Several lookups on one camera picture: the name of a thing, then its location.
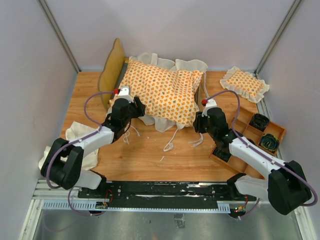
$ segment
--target wooden table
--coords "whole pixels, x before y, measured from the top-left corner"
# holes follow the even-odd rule
[[[219,81],[226,72],[207,72],[206,87],[209,95],[223,90]],[[80,72],[73,90],[67,115],[61,132],[65,138],[65,131],[73,121],[96,128],[84,114],[84,102],[98,92],[97,84],[100,72]],[[218,106],[224,111],[227,121],[235,115],[237,99],[232,93],[224,93],[215,98]],[[241,98],[241,106],[258,112],[254,103]],[[99,96],[92,98],[87,106],[88,114],[99,122],[103,122],[106,111]],[[204,134],[203,143],[191,147],[189,141],[196,141],[200,135],[193,127],[179,130],[173,140],[174,148],[163,152],[164,146],[172,138],[176,127],[164,133],[157,132],[154,126],[146,126],[139,119],[131,123],[140,132],[130,128],[129,145],[123,138],[117,142],[99,149],[98,165],[93,170],[105,175],[113,181],[226,181],[234,174],[209,159],[214,141],[208,134]]]

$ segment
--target yellow headboard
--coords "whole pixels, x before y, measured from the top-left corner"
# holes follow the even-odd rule
[[[115,89],[118,77],[120,75],[122,66],[125,62],[125,52],[121,46],[119,38],[114,40],[113,47],[106,59],[104,69],[99,77],[98,90],[100,92],[112,91]],[[111,94],[101,95],[101,100],[105,110],[110,107],[109,100]]]

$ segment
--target wooden tray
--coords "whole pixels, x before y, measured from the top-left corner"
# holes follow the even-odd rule
[[[277,154],[278,149],[275,152],[270,152],[263,147],[259,146],[260,140],[263,135],[265,134],[272,134],[277,139],[279,139],[279,144],[282,142],[282,139],[284,138],[286,129],[282,126],[279,126],[278,124],[270,121],[268,126],[265,128],[265,130],[262,132],[255,127],[249,125],[252,117],[254,116],[254,113],[240,107],[240,113],[238,118],[236,119],[236,122],[234,124],[234,128],[239,133],[243,134],[247,139],[250,139],[254,142],[256,146],[258,146],[260,149],[264,150],[268,154],[275,156]],[[213,154],[216,147],[212,149],[210,158],[213,159],[215,162],[223,165],[224,167],[227,167],[229,170],[237,173],[245,173],[253,178],[259,178],[263,179],[264,177],[257,172],[254,168],[252,168],[250,165],[248,165],[245,161],[241,160],[240,158],[236,156],[231,156],[230,159],[225,162],[224,160],[220,159],[219,157],[215,156]]]

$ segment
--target robotic arm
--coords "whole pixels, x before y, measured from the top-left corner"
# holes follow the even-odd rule
[[[112,113],[106,116],[101,128],[73,140],[72,142],[76,142],[74,144],[62,138],[53,142],[41,168],[41,175],[47,176],[52,161],[49,169],[49,179],[52,182],[66,190],[74,186],[96,189],[102,177],[93,171],[81,170],[83,158],[96,149],[118,140],[125,133],[125,128],[131,119],[144,116],[145,109],[146,106],[141,103],[139,97],[131,97],[130,87],[122,87],[118,93],[118,99],[112,106]],[[68,146],[53,159],[56,152],[66,145]],[[61,157],[67,158],[66,162],[61,161]]]
[[[295,161],[284,162],[269,155],[238,133],[240,139],[232,129],[229,129],[226,116],[215,100],[208,100],[203,112],[196,113],[193,126],[197,133],[208,133],[218,148],[242,159],[264,177],[257,179],[245,173],[233,176],[227,181],[233,195],[251,195],[268,199],[273,208],[283,215],[287,215],[311,199],[310,189],[278,164],[289,168],[306,180],[301,166]]]

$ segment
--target orange patterned pillow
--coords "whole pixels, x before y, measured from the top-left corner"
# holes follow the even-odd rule
[[[263,94],[269,90],[264,80],[256,79],[251,73],[243,72],[236,66],[228,70],[220,84],[224,89],[233,90],[253,103],[263,99]]]
[[[131,95],[138,96],[146,105],[146,114],[189,127],[195,120],[197,104],[194,94],[202,75],[198,70],[170,71],[129,59],[120,87],[131,87]]]

